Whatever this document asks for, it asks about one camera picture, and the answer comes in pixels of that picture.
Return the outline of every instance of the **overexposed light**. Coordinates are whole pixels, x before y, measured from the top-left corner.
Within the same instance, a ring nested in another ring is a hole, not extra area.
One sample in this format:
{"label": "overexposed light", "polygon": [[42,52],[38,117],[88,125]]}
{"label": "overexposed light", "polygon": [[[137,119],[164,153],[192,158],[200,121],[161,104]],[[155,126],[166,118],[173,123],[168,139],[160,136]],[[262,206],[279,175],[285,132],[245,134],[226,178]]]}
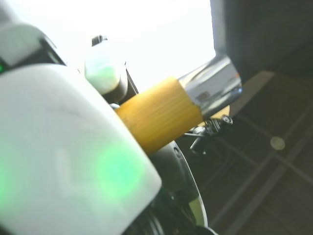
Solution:
{"label": "overexposed light", "polygon": [[75,63],[83,63],[91,38],[120,43],[140,91],[180,77],[214,55],[208,0],[8,0]]}

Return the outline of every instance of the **green led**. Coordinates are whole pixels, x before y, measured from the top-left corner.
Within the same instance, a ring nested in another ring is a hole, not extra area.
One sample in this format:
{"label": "green led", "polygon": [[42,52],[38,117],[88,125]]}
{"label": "green led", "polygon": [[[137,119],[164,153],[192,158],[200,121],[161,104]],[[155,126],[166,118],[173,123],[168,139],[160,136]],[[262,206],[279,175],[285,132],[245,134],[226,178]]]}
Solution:
{"label": "green led", "polygon": [[143,175],[136,157],[123,146],[109,147],[97,156],[96,178],[105,197],[119,199],[136,192]]}

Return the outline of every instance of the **white round object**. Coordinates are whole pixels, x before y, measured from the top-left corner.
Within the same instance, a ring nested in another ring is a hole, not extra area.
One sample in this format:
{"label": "white round object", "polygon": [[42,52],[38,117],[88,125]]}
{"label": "white round object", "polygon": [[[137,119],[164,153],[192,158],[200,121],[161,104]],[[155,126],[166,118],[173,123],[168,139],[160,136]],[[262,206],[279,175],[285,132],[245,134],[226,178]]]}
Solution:
{"label": "white round object", "polygon": [[285,141],[281,137],[273,137],[270,139],[270,145],[275,150],[283,150],[286,146]]}

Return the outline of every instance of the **chrome cylinder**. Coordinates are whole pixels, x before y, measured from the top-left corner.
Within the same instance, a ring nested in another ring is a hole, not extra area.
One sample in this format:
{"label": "chrome cylinder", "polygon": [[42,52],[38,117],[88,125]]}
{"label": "chrome cylinder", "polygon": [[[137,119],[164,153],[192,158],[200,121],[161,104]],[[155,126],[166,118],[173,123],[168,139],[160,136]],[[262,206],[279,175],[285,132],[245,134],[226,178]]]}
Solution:
{"label": "chrome cylinder", "polygon": [[216,56],[198,69],[181,77],[192,102],[199,106],[203,119],[207,119],[242,93],[241,79],[227,56]]}

